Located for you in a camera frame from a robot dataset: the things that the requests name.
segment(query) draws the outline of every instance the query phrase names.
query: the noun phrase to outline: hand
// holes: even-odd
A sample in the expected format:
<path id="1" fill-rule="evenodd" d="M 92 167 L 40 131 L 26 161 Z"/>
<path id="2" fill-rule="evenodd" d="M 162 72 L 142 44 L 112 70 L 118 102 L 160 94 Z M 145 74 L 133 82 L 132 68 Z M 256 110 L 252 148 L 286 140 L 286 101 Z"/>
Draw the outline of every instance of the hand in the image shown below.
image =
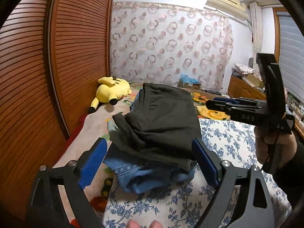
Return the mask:
<path id="1" fill-rule="evenodd" d="M 265 128 L 256 126 L 254 128 L 254 133 L 256 157 L 261 164 L 264 164 L 268 158 L 267 144 L 273 144 L 275 142 L 278 132 L 274 131 L 269 133 Z M 279 169 L 281 169 L 294 157 L 295 152 L 297 151 L 297 141 L 295 140 L 294 134 L 280 134 L 277 144 L 283 145 L 281 162 L 279 163 Z"/>
<path id="2" fill-rule="evenodd" d="M 126 228 L 141 228 L 141 226 L 136 221 L 129 219 L 129 221 L 127 222 Z M 154 220 L 150 224 L 149 228 L 163 228 L 163 226 L 160 222 Z"/>

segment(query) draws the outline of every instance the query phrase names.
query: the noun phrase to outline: metal screw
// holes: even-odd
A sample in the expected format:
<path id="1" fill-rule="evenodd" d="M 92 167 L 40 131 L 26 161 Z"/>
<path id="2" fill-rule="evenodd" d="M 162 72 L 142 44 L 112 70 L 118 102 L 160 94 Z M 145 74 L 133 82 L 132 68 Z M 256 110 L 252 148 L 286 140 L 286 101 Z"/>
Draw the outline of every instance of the metal screw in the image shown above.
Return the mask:
<path id="1" fill-rule="evenodd" d="M 39 170 L 40 170 L 40 171 L 44 171 L 46 168 L 47 168 L 46 165 L 42 165 L 42 166 L 40 166 Z"/>
<path id="2" fill-rule="evenodd" d="M 230 166 L 230 162 L 228 160 L 224 160 L 222 162 L 222 165 L 228 167 L 228 166 Z"/>
<path id="3" fill-rule="evenodd" d="M 258 171 L 258 170 L 259 170 L 259 167 L 258 167 L 257 165 L 255 165 L 255 164 L 252 166 L 252 168 L 253 168 L 253 170 L 255 170 L 255 171 Z"/>
<path id="4" fill-rule="evenodd" d="M 67 166 L 74 167 L 76 164 L 77 164 L 76 160 L 71 160 L 69 163 L 67 163 Z"/>

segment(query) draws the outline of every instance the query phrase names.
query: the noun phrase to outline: pikachu plush toy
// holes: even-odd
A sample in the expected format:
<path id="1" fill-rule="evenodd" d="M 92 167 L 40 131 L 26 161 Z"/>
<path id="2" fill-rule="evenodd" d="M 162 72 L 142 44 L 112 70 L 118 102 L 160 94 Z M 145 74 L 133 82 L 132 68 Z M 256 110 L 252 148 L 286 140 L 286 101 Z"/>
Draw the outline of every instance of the pikachu plush toy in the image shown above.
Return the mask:
<path id="1" fill-rule="evenodd" d="M 96 91 L 96 96 L 91 103 L 89 113 L 94 113 L 99 103 L 110 103 L 116 105 L 117 102 L 132 93 L 130 84 L 123 79 L 115 77 L 103 77 L 98 80 L 101 84 Z"/>

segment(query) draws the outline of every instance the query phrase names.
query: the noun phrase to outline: blue gripper pad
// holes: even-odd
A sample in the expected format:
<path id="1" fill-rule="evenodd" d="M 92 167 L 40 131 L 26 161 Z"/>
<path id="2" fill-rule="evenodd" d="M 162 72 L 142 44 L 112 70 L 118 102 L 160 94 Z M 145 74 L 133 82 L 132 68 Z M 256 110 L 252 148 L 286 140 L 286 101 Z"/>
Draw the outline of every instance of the blue gripper pad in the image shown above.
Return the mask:
<path id="1" fill-rule="evenodd" d="M 231 103 L 231 104 L 234 104 L 234 105 L 238 105 L 239 102 L 234 100 L 234 99 L 230 99 L 230 98 L 223 98 L 223 97 L 215 97 L 213 99 L 214 101 L 222 101 L 222 102 L 226 102 L 226 103 Z"/>
<path id="2" fill-rule="evenodd" d="M 105 139 L 101 139 L 81 168 L 78 184 L 82 190 L 92 183 L 99 166 L 107 154 L 107 148 L 107 141 Z"/>
<path id="3" fill-rule="evenodd" d="M 197 163 L 199 164 L 199 167 L 207 183 L 213 186 L 214 188 L 217 188 L 219 186 L 217 170 L 214 164 L 212 163 L 211 159 L 203 149 L 203 146 L 200 144 L 200 142 L 197 139 L 194 139 L 192 141 L 192 154 L 194 158 L 197 160 Z"/>

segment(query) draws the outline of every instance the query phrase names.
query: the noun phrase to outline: folded clothes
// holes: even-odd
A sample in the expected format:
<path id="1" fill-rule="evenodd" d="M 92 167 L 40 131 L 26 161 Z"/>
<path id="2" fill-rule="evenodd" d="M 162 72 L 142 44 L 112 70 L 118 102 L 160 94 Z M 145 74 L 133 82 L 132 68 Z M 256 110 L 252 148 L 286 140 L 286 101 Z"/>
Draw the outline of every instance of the folded clothes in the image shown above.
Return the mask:
<path id="1" fill-rule="evenodd" d="M 132 147 L 128 146 L 125 134 L 120 128 L 117 127 L 113 120 L 108 121 L 107 127 L 110 135 L 110 141 L 112 141 L 121 151 L 149 161 L 161 161 L 165 164 L 170 164 L 171 166 L 184 169 L 187 172 L 191 171 L 191 162 L 193 162 L 191 159 L 175 158 L 172 157 L 170 154 L 158 154 L 156 152 L 151 151 L 150 149 L 143 149 L 140 152 L 136 151 Z"/>
<path id="2" fill-rule="evenodd" d="M 191 94 L 168 85 L 144 83 L 132 112 L 113 119 L 126 144 L 138 152 L 193 159 L 192 140 L 201 137 Z"/>
<path id="3" fill-rule="evenodd" d="M 131 105 L 130 105 L 130 111 L 133 110 L 133 105 L 134 105 L 134 103 L 137 101 L 137 99 L 138 99 L 138 97 L 139 97 L 139 94 L 140 94 L 140 91 L 141 91 L 141 90 L 142 90 L 142 88 L 139 90 L 139 92 L 137 93 L 137 95 L 136 95 L 134 101 L 131 103 Z"/>
<path id="4" fill-rule="evenodd" d="M 147 161 L 127 154 L 114 143 L 111 144 L 103 162 L 114 171 L 118 184 L 124 191 L 136 194 L 155 187 L 190 181 L 194 178 L 196 165 L 196 162 L 193 162 L 191 171 L 186 172 L 159 161 Z"/>

